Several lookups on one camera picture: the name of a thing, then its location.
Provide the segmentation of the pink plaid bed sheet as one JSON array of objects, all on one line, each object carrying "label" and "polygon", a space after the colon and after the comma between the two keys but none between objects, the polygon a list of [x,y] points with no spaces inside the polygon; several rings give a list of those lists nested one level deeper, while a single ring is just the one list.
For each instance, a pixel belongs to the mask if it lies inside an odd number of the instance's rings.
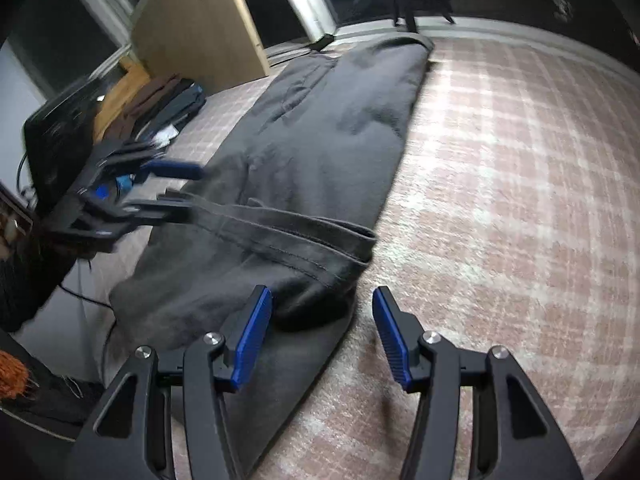
[{"label": "pink plaid bed sheet", "polygon": [[588,479],[639,417],[639,86],[533,39],[435,38],[355,321],[257,469],[395,479],[418,400],[376,286],[454,344],[510,349]]}]

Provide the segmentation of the dark grey trousers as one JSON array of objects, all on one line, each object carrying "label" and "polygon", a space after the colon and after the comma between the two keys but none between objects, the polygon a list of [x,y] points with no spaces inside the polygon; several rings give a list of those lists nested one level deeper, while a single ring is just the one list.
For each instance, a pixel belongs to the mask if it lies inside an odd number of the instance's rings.
[{"label": "dark grey trousers", "polygon": [[391,34],[288,64],[180,196],[187,224],[155,228],[111,291],[114,356],[219,330],[258,285],[272,315],[250,381],[228,403],[252,471],[352,322],[357,282],[405,151],[431,40]]}]

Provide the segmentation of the light wooden headboard panel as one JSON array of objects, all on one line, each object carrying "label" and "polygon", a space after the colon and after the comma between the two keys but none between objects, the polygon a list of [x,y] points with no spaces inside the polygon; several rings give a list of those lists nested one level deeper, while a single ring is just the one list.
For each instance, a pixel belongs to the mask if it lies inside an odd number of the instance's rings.
[{"label": "light wooden headboard panel", "polygon": [[209,96],[269,74],[245,0],[139,0],[131,24],[134,54],[152,75],[191,78]]}]

